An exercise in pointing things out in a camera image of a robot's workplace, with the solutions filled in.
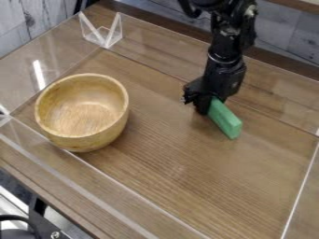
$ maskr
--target clear plastic piece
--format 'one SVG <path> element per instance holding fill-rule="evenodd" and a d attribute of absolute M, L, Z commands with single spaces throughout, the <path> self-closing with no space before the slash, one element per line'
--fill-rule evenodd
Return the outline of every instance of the clear plastic piece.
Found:
<path fill-rule="evenodd" d="M 100 26 L 98 29 L 86 17 L 84 13 L 79 14 L 83 28 L 84 39 L 100 47 L 110 49 L 123 38 L 122 32 L 122 14 L 118 12 L 111 28 Z"/>

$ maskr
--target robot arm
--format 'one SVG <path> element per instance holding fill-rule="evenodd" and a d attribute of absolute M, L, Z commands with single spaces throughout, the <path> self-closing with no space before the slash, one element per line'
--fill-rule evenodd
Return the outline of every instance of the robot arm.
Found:
<path fill-rule="evenodd" d="M 243 51 L 257 37 L 254 22 L 255 0 L 179 0 L 186 15 L 197 18 L 211 13 L 214 42 L 202 77 L 184 86 L 184 104 L 194 102 L 198 112 L 207 114 L 213 97 L 222 102 L 237 94 L 246 75 Z"/>

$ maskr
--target green block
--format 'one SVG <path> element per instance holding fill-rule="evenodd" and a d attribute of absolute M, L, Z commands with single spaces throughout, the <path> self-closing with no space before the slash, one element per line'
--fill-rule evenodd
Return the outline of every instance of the green block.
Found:
<path fill-rule="evenodd" d="M 214 98 L 211 102 L 209 117 L 217 123 L 222 132 L 231 139 L 237 139 L 239 137 L 243 122 L 230 108 L 217 98 Z"/>

